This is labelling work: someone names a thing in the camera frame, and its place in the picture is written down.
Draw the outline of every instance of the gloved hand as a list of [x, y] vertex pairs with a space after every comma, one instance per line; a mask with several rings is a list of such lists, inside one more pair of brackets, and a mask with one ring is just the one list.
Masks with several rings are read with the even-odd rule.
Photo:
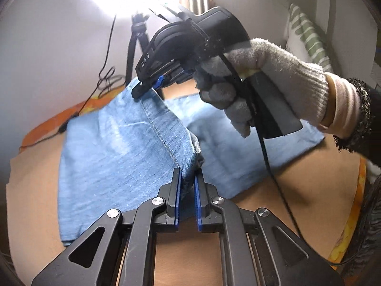
[[[298, 118], [312, 125], [322, 121], [328, 102], [328, 83], [320, 66], [302, 62], [262, 39], [241, 44], [241, 48], [225, 56], [240, 75], [248, 70], [261, 69], [278, 87]], [[214, 57], [201, 64], [194, 78], [201, 99], [224, 109], [234, 128], [246, 137], [250, 134], [251, 114], [246, 101], [237, 97], [234, 87], [221, 78], [230, 74], [222, 60]]]

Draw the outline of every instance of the green and white stripe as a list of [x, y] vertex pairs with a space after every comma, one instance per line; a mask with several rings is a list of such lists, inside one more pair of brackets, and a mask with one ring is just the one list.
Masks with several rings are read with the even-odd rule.
[[332, 72], [331, 61], [326, 54], [321, 38], [315, 32], [314, 24], [295, 4], [291, 4], [289, 12], [290, 28], [304, 43], [312, 62], [320, 65], [325, 72]]

